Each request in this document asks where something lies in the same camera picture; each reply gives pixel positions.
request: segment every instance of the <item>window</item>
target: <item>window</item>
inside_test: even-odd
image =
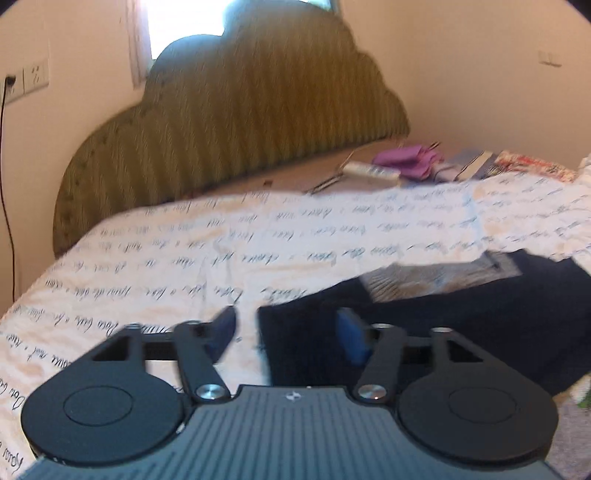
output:
[[[234,0],[128,0],[132,72],[136,86],[173,41],[222,35],[224,10]],[[331,9],[335,0],[299,0]]]

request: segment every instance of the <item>handwritten script pattern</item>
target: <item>handwritten script pattern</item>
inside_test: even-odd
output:
[[[256,308],[392,262],[471,261],[486,249],[574,256],[591,271],[591,182],[523,174],[371,194],[252,193],[126,212],[90,231],[0,323],[0,478],[33,455],[27,395],[127,323],[146,333],[207,320],[240,327],[217,366],[228,386],[264,384]],[[175,387],[172,367],[159,376]]]

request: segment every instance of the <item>dark blue cloth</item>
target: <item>dark blue cloth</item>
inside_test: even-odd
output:
[[[335,334],[336,310],[350,307],[370,324],[392,323],[411,336],[451,327],[551,395],[568,389],[591,371],[591,277],[571,259],[510,256],[521,276],[452,293],[373,303],[353,278],[260,308],[272,384],[352,388],[361,369],[348,363]]]

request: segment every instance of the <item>bed headboard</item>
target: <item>bed headboard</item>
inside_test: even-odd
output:
[[[57,196],[54,253],[116,213],[408,132],[402,103],[337,15],[293,0],[239,0],[221,37],[168,46],[142,101],[78,149]]]

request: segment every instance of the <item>light switch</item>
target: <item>light switch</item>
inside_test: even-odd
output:
[[[562,66],[560,56],[551,51],[538,50],[538,62],[548,67],[559,68]]]
[[[49,62],[38,61],[24,68],[25,93],[31,93],[49,85]]]

